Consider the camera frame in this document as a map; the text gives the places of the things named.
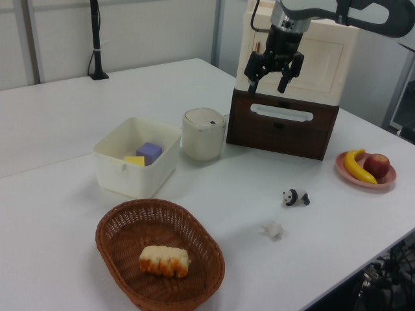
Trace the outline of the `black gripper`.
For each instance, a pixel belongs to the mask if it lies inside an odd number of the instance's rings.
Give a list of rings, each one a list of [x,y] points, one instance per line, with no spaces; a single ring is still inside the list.
[[[256,93],[259,81],[270,71],[281,71],[278,91],[284,93],[293,78],[298,78],[304,55],[298,52],[302,32],[291,32],[271,26],[266,41],[265,54],[252,51],[244,75],[248,78],[248,92]]]

